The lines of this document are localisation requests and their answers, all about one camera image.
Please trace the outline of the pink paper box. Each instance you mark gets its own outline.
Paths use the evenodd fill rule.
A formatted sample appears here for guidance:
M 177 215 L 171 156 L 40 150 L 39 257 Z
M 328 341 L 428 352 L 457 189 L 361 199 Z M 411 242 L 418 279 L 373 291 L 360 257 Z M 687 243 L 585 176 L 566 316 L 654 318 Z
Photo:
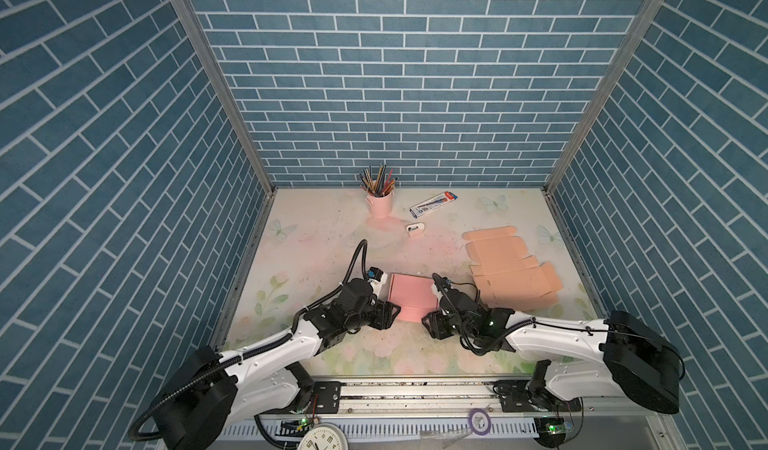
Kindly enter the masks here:
M 396 319 L 409 323 L 420 323 L 439 308 L 434 281 L 423 276 L 393 274 L 388 301 L 400 308 Z

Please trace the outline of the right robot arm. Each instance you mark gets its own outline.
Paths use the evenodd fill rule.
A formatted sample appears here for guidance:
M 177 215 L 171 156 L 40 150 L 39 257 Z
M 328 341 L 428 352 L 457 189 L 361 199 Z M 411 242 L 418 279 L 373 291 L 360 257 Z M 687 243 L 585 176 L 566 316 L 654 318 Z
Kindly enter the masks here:
M 538 317 L 490 308 L 450 289 L 421 323 L 432 338 L 456 336 L 476 356 L 505 351 L 533 363 L 524 392 L 537 409 L 625 397 L 652 412 L 679 411 L 684 364 L 678 350 L 627 312 L 581 321 Z

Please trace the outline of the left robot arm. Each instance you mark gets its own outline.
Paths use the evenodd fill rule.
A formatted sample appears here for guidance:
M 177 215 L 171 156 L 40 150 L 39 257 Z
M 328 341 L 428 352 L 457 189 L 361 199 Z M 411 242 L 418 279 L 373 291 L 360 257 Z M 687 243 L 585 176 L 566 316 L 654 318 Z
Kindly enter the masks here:
M 378 282 L 355 278 L 299 310 L 291 326 L 239 350 L 197 350 L 128 430 L 133 442 L 206 449 L 232 424 L 273 410 L 302 409 L 315 385 L 301 363 L 364 327 L 389 329 L 400 306 Z

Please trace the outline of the peach paper box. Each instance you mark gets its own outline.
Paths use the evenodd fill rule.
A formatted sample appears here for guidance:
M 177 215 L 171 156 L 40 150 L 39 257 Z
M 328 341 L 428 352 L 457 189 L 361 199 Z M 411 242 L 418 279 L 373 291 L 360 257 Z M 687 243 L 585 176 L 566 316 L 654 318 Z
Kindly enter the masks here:
M 531 311 L 559 303 L 564 286 L 554 266 L 540 262 L 516 228 L 470 231 L 463 240 L 474 285 L 490 306 Z

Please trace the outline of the blue white pen box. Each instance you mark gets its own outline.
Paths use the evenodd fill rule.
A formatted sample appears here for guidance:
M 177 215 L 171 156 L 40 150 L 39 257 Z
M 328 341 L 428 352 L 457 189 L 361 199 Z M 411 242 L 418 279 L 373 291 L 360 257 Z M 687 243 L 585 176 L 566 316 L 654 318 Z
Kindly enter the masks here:
M 439 195 L 414 205 L 409 209 L 409 213 L 414 219 L 418 220 L 425 215 L 433 213 L 440 208 L 455 202 L 457 199 L 458 197 L 452 192 L 442 192 Z

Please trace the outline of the purple tape roll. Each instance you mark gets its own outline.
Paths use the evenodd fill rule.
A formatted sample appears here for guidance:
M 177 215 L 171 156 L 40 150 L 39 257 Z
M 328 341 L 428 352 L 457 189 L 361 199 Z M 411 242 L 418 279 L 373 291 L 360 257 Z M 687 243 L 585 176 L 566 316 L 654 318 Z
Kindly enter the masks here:
M 489 412 L 482 408 L 472 408 L 468 414 L 468 426 L 470 432 L 474 435 L 488 435 L 492 429 Z

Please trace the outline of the pink pencil bucket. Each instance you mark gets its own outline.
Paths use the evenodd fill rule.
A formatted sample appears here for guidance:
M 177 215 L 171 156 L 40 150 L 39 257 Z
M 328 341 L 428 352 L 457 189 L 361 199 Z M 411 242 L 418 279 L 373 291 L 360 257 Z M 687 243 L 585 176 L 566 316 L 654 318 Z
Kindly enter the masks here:
M 365 202 L 368 205 L 369 213 L 377 219 L 386 218 L 391 215 L 394 203 L 394 191 L 387 190 L 381 194 L 366 194 Z

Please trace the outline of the coloured pencils bundle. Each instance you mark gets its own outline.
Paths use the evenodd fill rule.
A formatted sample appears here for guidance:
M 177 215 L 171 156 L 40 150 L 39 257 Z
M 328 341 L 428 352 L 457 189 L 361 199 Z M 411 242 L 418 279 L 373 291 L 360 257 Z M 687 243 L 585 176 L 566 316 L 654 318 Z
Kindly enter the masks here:
M 364 191 L 374 198 L 389 196 L 394 192 L 397 184 L 397 178 L 386 164 L 378 168 L 365 168 L 359 174 L 359 180 Z

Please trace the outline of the white round clock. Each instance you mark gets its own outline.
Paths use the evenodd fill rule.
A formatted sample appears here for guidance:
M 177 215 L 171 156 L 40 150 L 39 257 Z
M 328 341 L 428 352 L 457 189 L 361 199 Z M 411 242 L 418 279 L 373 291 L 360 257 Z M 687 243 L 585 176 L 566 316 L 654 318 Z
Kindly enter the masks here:
M 336 425 L 319 424 L 311 428 L 301 439 L 297 450 L 348 450 L 346 435 Z

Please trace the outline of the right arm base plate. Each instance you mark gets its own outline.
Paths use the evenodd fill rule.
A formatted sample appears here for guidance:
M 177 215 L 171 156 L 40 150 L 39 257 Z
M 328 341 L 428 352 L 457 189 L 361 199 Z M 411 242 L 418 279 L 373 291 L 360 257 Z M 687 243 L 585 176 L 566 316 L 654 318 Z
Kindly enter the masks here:
M 492 391 L 504 413 L 573 413 L 583 409 L 581 399 L 561 400 L 543 387 L 531 390 L 526 380 L 499 380 L 492 385 Z

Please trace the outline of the metal base rail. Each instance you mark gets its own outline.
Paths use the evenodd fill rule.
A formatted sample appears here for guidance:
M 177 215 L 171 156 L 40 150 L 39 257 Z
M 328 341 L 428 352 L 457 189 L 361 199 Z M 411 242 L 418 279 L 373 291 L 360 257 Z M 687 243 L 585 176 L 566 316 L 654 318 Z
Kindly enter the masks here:
M 492 391 L 499 380 L 521 377 L 411 377 L 339 378 L 341 403 L 337 414 L 266 414 L 235 423 L 217 439 L 246 440 L 269 436 L 283 444 L 298 441 L 287 425 L 334 424 L 350 443 L 383 443 L 436 439 L 451 446 L 462 439 L 522 438 L 544 448 L 629 448 L 636 439 L 641 449 L 680 449 L 672 421 L 653 414 L 624 397 L 582 400 L 578 412 L 504 413 Z M 470 432 L 472 408 L 489 412 L 491 432 Z

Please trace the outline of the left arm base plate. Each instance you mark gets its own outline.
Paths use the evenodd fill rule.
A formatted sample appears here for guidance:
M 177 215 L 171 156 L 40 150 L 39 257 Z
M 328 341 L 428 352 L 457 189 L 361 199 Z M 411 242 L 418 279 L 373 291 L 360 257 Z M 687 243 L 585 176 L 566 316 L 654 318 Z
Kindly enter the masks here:
M 337 414 L 341 403 L 340 381 L 318 381 L 312 389 L 300 389 L 287 406 L 266 411 L 266 414 Z

